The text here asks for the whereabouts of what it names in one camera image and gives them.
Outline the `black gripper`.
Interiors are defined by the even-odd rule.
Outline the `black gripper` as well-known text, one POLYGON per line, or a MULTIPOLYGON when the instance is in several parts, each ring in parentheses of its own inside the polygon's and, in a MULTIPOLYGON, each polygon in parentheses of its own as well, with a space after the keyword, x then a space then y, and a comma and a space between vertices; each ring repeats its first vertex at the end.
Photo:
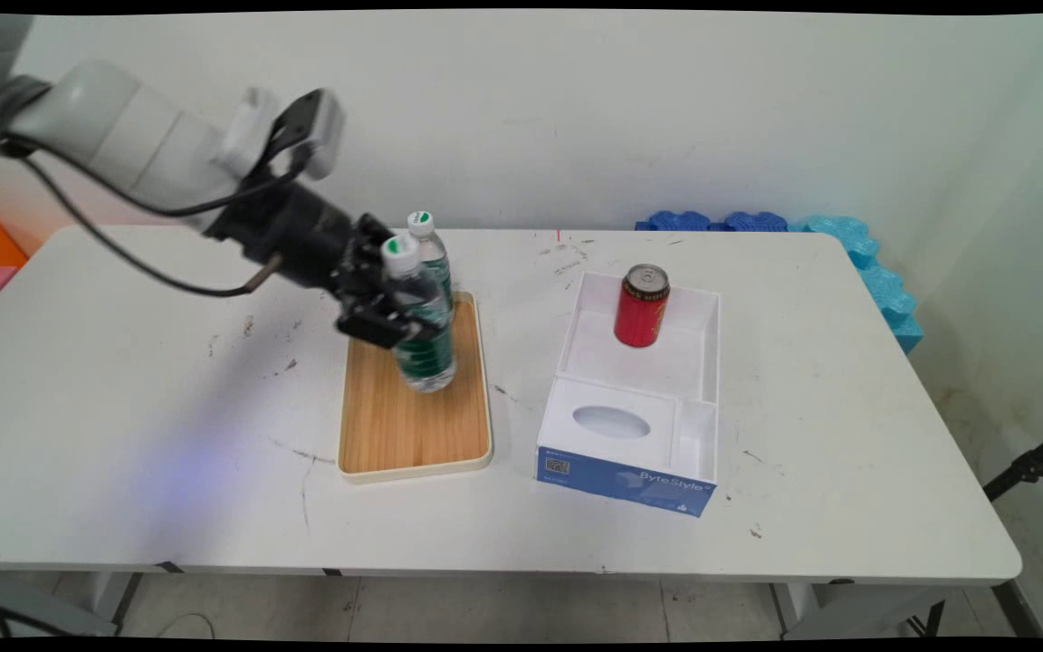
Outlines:
POLYGON ((372 214, 351 218, 298 182, 225 206, 207 228, 207 238, 234 241, 253 263, 277 257, 280 276, 329 292, 340 305, 336 330, 382 351, 439 335, 438 321, 379 291, 382 245, 393 236, 372 214))

